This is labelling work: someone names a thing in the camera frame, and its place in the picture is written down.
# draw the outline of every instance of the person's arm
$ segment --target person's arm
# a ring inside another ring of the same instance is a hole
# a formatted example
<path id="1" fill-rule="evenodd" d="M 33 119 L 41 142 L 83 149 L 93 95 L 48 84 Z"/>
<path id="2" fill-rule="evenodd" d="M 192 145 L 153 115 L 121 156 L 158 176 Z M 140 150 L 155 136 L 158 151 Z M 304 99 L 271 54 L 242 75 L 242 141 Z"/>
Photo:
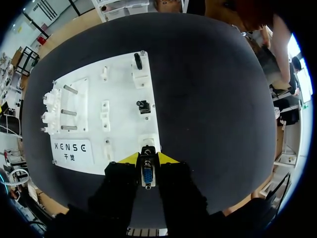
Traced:
<path id="1" fill-rule="evenodd" d="M 125 237 L 137 186 L 134 164 L 109 163 L 103 183 L 88 199 L 88 210 L 68 205 L 67 214 L 58 214 L 48 224 L 44 237 Z"/>
<path id="2" fill-rule="evenodd" d="M 295 81 L 295 76 L 293 75 L 291 75 L 291 80 L 289 81 L 289 85 L 291 86 L 291 89 L 289 90 L 289 92 L 292 94 L 292 95 L 294 95 L 295 96 L 295 93 L 297 93 L 297 89 L 298 89 L 298 87 L 297 87 L 297 83 L 296 83 L 296 81 Z"/>
<path id="3" fill-rule="evenodd" d="M 267 32 L 266 26 L 264 26 L 263 29 L 260 30 L 260 33 L 261 33 L 261 36 L 263 38 L 263 45 L 266 45 L 267 48 L 269 49 L 271 47 L 271 43 L 269 41 L 269 35 L 268 35 L 268 32 Z"/>
<path id="4" fill-rule="evenodd" d="M 273 36 L 271 41 L 272 50 L 284 82 L 290 81 L 289 61 L 287 45 L 291 38 L 291 32 L 285 22 L 278 15 L 273 16 Z"/>

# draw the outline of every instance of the black clamp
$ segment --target black clamp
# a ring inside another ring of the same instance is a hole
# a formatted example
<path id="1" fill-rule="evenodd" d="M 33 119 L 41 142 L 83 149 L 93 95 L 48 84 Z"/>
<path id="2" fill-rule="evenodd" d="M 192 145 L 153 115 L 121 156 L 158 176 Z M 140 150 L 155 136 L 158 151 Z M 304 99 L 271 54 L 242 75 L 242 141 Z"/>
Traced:
<path id="1" fill-rule="evenodd" d="M 135 60 L 135 64 L 137 65 L 138 70 L 142 70 L 142 60 L 141 57 L 138 53 L 134 54 L 134 60 Z"/>
<path id="2" fill-rule="evenodd" d="M 139 106 L 139 111 L 141 114 L 146 114 L 151 112 L 150 104 L 146 101 L 137 101 L 137 106 Z"/>

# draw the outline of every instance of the metal rod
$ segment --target metal rod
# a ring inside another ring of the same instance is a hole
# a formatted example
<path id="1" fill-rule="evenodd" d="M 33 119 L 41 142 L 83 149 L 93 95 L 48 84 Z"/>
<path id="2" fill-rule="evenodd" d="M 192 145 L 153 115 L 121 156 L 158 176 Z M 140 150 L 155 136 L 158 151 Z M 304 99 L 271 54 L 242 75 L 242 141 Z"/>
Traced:
<path id="1" fill-rule="evenodd" d="M 77 115 L 76 112 L 68 111 L 68 110 L 65 110 L 65 109 L 60 110 L 60 113 L 66 114 L 66 115 L 71 115 L 71 116 L 76 116 Z"/>
<path id="2" fill-rule="evenodd" d="M 68 0 L 68 1 L 71 4 L 71 6 L 73 7 L 73 9 L 75 10 L 75 12 L 77 13 L 77 15 L 80 16 L 80 12 L 77 9 L 77 7 L 75 6 L 74 2 L 72 0 Z"/>
<path id="3" fill-rule="evenodd" d="M 69 91 L 69 92 L 71 92 L 73 94 L 77 94 L 78 93 L 77 90 L 75 90 L 75 89 L 73 89 L 73 88 L 71 88 L 71 87 L 69 87 L 67 85 L 64 85 L 64 89 L 66 89 L 67 91 Z"/>
<path id="4" fill-rule="evenodd" d="M 77 130 L 77 126 L 75 125 L 62 125 L 60 128 L 62 130 Z"/>
<path id="5" fill-rule="evenodd" d="M 95 9 L 95 8 L 93 7 L 93 8 L 91 8 L 91 9 L 89 9 L 89 10 L 83 12 L 81 15 L 84 15 L 85 13 L 90 12 L 90 11 L 92 11 L 92 10 L 94 10 L 94 9 Z"/>

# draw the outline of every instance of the cable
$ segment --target cable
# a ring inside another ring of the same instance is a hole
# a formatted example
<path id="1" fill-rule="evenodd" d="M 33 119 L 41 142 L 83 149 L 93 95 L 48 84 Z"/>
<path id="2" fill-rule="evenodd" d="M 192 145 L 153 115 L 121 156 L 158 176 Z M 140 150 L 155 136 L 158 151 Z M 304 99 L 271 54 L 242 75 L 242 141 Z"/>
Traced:
<path id="1" fill-rule="evenodd" d="M 0 125 L 0 127 L 2 127 L 2 128 L 5 129 L 5 130 L 8 130 L 8 131 L 12 132 L 12 133 L 13 133 L 14 135 L 16 135 L 17 137 L 22 138 L 22 136 L 18 135 L 18 134 L 15 133 L 13 130 L 11 130 L 11 129 L 9 129 L 9 128 L 6 128 L 6 127 L 3 126 L 3 125 Z"/>
<path id="2" fill-rule="evenodd" d="M 7 120 L 8 117 L 18 119 L 18 121 L 19 121 L 19 134 L 21 134 L 21 122 L 20 122 L 20 118 L 17 118 L 16 116 L 8 115 L 8 114 L 5 114 L 4 116 L 6 116 L 6 120 Z"/>
<path id="3" fill-rule="evenodd" d="M 5 182 L 5 181 L 1 181 L 0 180 L 0 183 L 2 184 L 5 184 L 7 186 L 13 186 L 13 187 L 16 187 L 18 185 L 22 185 L 22 184 L 25 184 L 29 179 L 30 179 L 30 175 L 29 173 L 25 170 L 25 169 L 16 169 L 16 170 L 13 170 L 10 174 L 9 174 L 9 177 L 10 176 L 13 176 L 14 173 L 16 172 L 24 172 L 27 174 L 27 177 L 23 180 L 21 180 L 20 182 Z"/>
<path id="4" fill-rule="evenodd" d="M 0 174 L 0 179 L 1 179 L 1 180 L 0 180 L 0 183 L 4 184 L 4 186 L 5 186 L 6 193 L 9 194 L 8 186 L 7 186 L 5 183 L 3 183 L 3 182 L 4 182 L 4 179 L 3 179 L 3 177 L 2 177 L 1 174 Z"/>

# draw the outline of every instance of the floor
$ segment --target floor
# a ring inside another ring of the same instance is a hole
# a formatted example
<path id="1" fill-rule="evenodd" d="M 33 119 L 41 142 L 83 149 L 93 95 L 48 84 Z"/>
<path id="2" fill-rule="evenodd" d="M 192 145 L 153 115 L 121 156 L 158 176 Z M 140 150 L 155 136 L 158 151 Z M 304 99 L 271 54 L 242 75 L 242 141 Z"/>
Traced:
<path id="1" fill-rule="evenodd" d="M 47 40 L 47 42 L 40 47 L 39 49 L 39 55 L 42 59 L 45 57 L 51 50 L 53 50 L 55 47 L 66 41 L 67 39 L 71 38 L 72 36 L 85 31 L 86 29 L 93 27 L 97 24 L 100 24 L 101 21 L 96 13 L 95 10 L 89 11 L 88 13 L 76 17 L 76 13 L 72 8 L 68 8 L 65 11 L 65 14 L 63 14 L 60 19 L 58 19 L 52 26 L 49 27 L 49 31 L 51 31 L 52 35 Z M 276 148 L 276 154 L 278 155 L 281 150 L 281 141 L 282 141 L 282 134 L 281 132 L 278 132 L 278 140 L 277 140 L 277 148 Z M 257 191 L 260 191 L 271 179 L 272 175 L 267 178 L 267 180 L 257 189 Z M 40 190 L 38 191 L 38 196 L 41 202 L 43 203 L 46 210 L 51 214 L 57 214 L 57 213 L 66 213 L 67 208 L 61 206 L 54 200 L 50 199 L 47 195 L 45 195 Z M 251 200 L 251 196 L 247 196 L 245 199 L 243 199 L 238 204 L 231 207 L 231 211 L 234 211 L 243 205 L 245 205 L 248 201 Z"/>

